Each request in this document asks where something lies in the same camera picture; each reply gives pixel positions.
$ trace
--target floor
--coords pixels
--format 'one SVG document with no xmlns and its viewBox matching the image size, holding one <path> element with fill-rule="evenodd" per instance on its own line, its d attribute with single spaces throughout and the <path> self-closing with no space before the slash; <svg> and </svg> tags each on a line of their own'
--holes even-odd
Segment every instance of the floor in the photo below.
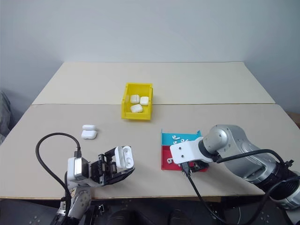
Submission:
<svg viewBox="0 0 300 225">
<path fill-rule="evenodd" d="M 260 197 L 228 197 L 221 202 L 212 202 L 210 206 L 228 222 L 245 223 L 254 213 L 257 200 Z M 104 212 L 98 207 L 103 205 Z M 59 201 L 0 201 L 1 225 L 49 225 L 56 214 Z M 116 211 L 129 209 L 138 211 L 139 219 L 143 225 L 167 225 L 169 213 L 174 209 L 182 210 L 193 225 L 220 225 L 215 218 L 210 216 L 199 201 L 173 200 L 173 199 L 118 199 L 95 200 L 92 207 L 80 225 L 89 225 L 88 219 L 93 212 L 95 225 L 105 225 L 107 219 Z M 272 201 L 268 201 L 254 225 L 289 225 L 282 212 Z"/>
</svg>

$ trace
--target gray cloth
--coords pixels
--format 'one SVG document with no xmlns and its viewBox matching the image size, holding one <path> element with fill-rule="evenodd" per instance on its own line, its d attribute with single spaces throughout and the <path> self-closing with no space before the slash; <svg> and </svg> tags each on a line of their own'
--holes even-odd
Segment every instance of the gray cloth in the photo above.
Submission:
<svg viewBox="0 0 300 225">
<path fill-rule="evenodd" d="M 11 119 L 12 115 L 9 99 L 2 91 L 0 91 L 0 144 L 3 143 L 10 132 Z"/>
</svg>

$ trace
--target white wall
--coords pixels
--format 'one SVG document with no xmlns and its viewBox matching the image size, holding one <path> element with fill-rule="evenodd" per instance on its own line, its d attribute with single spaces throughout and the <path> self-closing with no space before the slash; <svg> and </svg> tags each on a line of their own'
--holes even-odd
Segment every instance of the white wall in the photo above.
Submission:
<svg viewBox="0 0 300 225">
<path fill-rule="evenodd" d="M 298 0 L 1 0 L 0 22 L 17 119 L 63 61 L 245 61 L 300 113 Z"/>
</svg>

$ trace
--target black connector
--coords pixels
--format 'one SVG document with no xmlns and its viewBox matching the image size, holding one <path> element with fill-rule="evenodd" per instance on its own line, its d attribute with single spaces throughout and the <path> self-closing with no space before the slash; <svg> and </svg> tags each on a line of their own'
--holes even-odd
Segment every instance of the black connector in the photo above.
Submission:
<svg viewBox="0 0 300 225">
<path fill-rule="evenodd" d="M 180 163 L 181 170 L 184 172 L 184 174 L 189 177 L 191 176 L 191 168 L 189 167 L 189 162 Z"/>
<path fill-rule="evenodd" d="M 218 160 L 222 159 L 220 155 L 217 155 L 217 156 L 213 156 L 211 157 L 212 161 L 215 163 L 217 162 L 218 163 Z"/>
<path fill-rule="evenodd" d="M 77 150 L 74 152 L 74 157 L 81 158 L 81 150 L 80 147 L 76 147 Z"/>
<path fill-rule="evenodd" d="M 286 161 L 285 164 L 288 166 L 288 167 L 291 167 L 293 165 L 293 162 L 294 160 L 290 160 L 290 161 Z"/>
<path fill-rule="evenodd" d="M 208 163 L 205 163 L 201 160 L 195 160 L 195 161 L 191 162 L 191 164 L 189 164 L 189 165 L 190 165 L 192 173 L 198 172 L 200 170 L 203 170 L 203 169 L 206 169 L 209 167 Z"/>
</svg>

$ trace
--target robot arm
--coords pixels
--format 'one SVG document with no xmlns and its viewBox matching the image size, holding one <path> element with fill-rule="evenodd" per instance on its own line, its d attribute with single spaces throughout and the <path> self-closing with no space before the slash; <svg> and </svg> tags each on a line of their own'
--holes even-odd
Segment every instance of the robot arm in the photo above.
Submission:
<svg viewBox="0 0 300 225">
<path fill-rule="evenodd" d="M 71 206 L 67 221 L 66 202 L 60 203 L 51 225 L 77 225 L 90 207 L 90 187 L 110 185 L 124 180 L 135 170 L 130 146 L 118 146 L 98 155 L 98 160 L 88 162 L 83 157 L 68 159 L 67 186 L 71 194 Z"/>
<path fill-rule="evenodd" d="M 170 147 L 174 163 L 187 169 L 185 162 L 201 160 L 206 163 L 259 150 L 246 137 L 244 130 L 235 125 L 216 125 L 204 138 L 181 142 Z M 274 184 L 298 175 L 288 169 L 291 162 L 277 162 L 263 153 L 224 162 L 235 175 L 256 185 L 264 192 Z M 286 210 L 300 207 L 299 181 L 282 183 L 270 195 L 271 199 Z"/>
</svg>

